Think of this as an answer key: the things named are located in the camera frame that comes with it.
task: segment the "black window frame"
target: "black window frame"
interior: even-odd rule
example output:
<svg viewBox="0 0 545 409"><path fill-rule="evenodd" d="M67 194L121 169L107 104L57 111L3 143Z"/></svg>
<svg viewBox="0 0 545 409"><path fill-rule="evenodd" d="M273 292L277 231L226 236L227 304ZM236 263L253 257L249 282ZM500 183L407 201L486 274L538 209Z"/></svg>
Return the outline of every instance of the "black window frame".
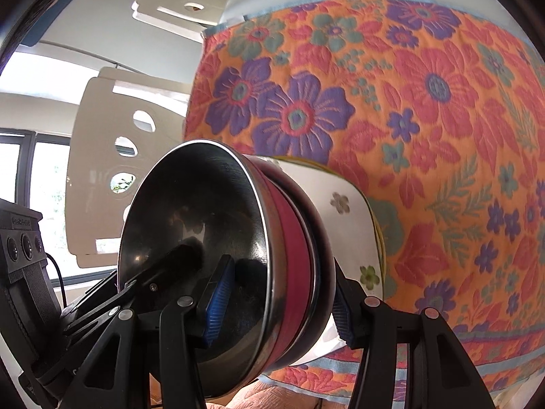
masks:
<svg viewBox="0 0 545 409"><path fill-rule="evenodd" d="M0 127L0 143L19 145L19 156L17 160L17 175L15 177L15 203L29 208L31 200L32 165L34 163L34 151L37 143L50 143L52 145L70 146L70 137L40 133L24 129L12 129ZM124 154L133 154L134 150L116 146L117 150ZM65 286L78 285L94 280L106 278L112 269L99 272L89 272L72 276L63 276ZM52 278L53 287L61 285L58 278Z"/></svg>

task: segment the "brown flower print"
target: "brown flower print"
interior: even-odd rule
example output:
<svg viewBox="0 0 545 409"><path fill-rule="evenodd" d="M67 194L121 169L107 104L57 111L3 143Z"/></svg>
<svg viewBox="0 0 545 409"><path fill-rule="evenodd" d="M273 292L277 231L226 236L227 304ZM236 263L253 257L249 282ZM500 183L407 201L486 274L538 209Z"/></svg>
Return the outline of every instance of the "brown flower print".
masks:
<svg viewBox="0 0 545 409"><path fill-rule="evenodd" d="M348 205L348 197L346 195L341 195L338 192L333 192L333 199L329 202L339 214L349 214L350 206Z"/></svg>

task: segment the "silver bolt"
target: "silver bolt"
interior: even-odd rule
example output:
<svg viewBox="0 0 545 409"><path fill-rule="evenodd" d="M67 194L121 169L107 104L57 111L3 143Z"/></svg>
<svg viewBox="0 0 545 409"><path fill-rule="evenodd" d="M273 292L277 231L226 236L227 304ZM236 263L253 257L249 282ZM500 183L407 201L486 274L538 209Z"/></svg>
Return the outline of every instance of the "silver bolt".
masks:
<svg viewBox="0 0 545 409"><path fill-rule="evenodd" d="M119 306L114 307L110 312L108 312L108 317L112 317L115 314L117 314L118 310L119 310Z"/></svg>
<svg viewBox="0 0 545 409"><path fill-rule="evenodd" d="M130 309L123 309L119 313L118 317L120 320L126 321L128 319L133 318L133 311L131 311Z"/></svg>
<svg viewBox="0 0 545 409"><path fill-rule="evenodd" d="M378 307L380 305L380 300L377 297L367 297L363 302L369 307Z"/></svg>
<svg viewBox="0 0 545 409"><path fill-rule="evenodd" d="M189 295L184 295L183 297L178 298L178 306L180 307L188 307L193 304L193 298L191 298Z"/></svg>
<svg viewBox="0 0 545 409"><path fill-rule="evenodd" d="M424 315L426 315L426 317L431 318L431 319L437 319L437 318L439 318L439 313L438 313L437 309L434 309L434 308L432 308L432 307L428 307L428 308L424 311Z"/></svg>

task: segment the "orange fabric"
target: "orange fabric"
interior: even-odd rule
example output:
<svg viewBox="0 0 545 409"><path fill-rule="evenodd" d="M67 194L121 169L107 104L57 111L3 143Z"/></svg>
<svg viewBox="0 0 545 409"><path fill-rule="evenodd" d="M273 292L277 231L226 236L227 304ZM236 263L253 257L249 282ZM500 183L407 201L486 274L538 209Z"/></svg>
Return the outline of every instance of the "orange fabric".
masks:
<svg viewBox="0 0 545 409"><path fill-rule="evenodd" d="M437 308L495 392L545 364L544 83L535 50L489 21L320 1L206 39L186 139L307 158L354 183L385 237L386 301ZM349 396L354 375L334 365L360 355L270 378Z"/></svg>

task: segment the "black cable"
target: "black cable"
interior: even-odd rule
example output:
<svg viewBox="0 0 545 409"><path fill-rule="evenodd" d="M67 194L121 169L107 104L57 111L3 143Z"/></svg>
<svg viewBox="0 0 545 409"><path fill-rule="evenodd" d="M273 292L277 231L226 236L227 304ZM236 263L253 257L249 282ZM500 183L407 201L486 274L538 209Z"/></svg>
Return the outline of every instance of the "black cable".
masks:
<svg viewBox="0 0 545 409"><path fill-rule="evenodd" d="M63 307L66 307L66 293L64 292L64 281L63 281L63 276L61 275L61 270L59 269L59 265L50 254L45 253L45 256L49 258L51 260L51 263L53 263L53 266L55 266L57 275L59 276L59 284L61 285L61 294L63 296Z"/></svg>

